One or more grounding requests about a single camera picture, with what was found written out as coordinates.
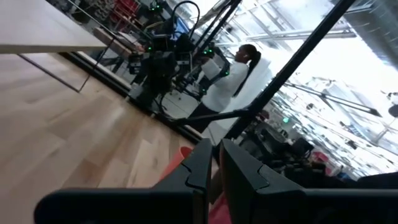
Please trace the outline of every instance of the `black metal frame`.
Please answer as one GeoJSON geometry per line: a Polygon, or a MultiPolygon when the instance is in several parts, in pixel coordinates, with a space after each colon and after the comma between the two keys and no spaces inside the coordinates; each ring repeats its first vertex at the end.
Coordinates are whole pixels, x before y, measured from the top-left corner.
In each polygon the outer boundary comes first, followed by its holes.
{"type": "MultiPolygon", "coordinates": [[[[307,58],[307,56],[312,52],[312,50],[318,45],[318,43],[324,38],[324,36],[328,33],[328,31],[336,24],[336,22],[340,19],[340,17],[347,11],[347,9],[354,3],[355,0],[340,0],[339,3],[328,13],[326,18],[320,23],[320,25],[314,30],[314,32],[310,35],[310,37],[304,42],[301,48],[293,55],[293,57],[286,63],[286,65],[282,68],[282,70],[277,74],[277,76],[270,82],[267,88],[246,108],[245,113],[240,113],[241,111],[234,111],[230,113],[222,113],[211,116],[203,116],[198,118],[190,118],[185,119],[185,122],[191,122],[192,120],[201,120],[211,119],[212,121],[218,119],[226,119],[226,118],[235,118],[240,117],[233,125],[233,127],[228,131],[224,138],[226,139],[234,139],[237,138],[253,121],[256,115],[261,112],[263,107],[272,99],[272,97],[279,91],[281,86],[290,78],[290,76],[296,71],[299,65],[307,58]]],[[[227,13],[225,18],[221,20],[218,26],[213,31],[214,34],[210,35],[206,40],[210,43],[211,38],[217,33],[217,31],[223,25],[223,22],[226,21],[230,14],[227,13]]],[[[90,66],[90,62],[87,62],[84,58],[79,57],[76,53],[70,54],[62,54],[65,58],[71,60],[73,63],[86,70],[90,75],[96,77],[100,81],[102,81],[105,85],[109,86],[122,96],[127,96],[128,90],[126,91],[126,87],[123,87],[121,84],[118,84],[116,80],[109,75],[105,74],[103,71],[98,69],[87,69],[92,68],[90,66]]],[[[183,137],[187,138],[192,143],[196,144],[201,136],[198,136],[193,131],[189,130],[185,126],[178,125],[178,122],[169,120],[169,117],[166,117],[163,114],[155,113],[151,111],[146,106],[142,105],[135,99],[131,98],[132,104],[137,106],[142,111],[155,114],[155,117],[163,122],[165,125],[173,129],[174,131],[180,133],[183,137]]]]}

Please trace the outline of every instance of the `black pants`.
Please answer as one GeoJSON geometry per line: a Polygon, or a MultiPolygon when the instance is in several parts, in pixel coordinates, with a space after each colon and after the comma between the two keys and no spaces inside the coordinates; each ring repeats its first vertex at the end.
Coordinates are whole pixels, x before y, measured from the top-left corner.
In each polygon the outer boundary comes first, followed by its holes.
{"type": "MultiPolygon", "coordinates": [[[[200,103],[199,106],[196,107],[192,114],[189,116],[189,118],[212,114],[218,114],[218,112],[212,111],[211,109],[207,108],[203,103],[200,103]]],[[[197,130],[199,133],[202,133],[205,131],[207,126],[209,126],[210,122],[211,121],[198,121],[196,123],[189,124],[189,126],[197,130]]]]}

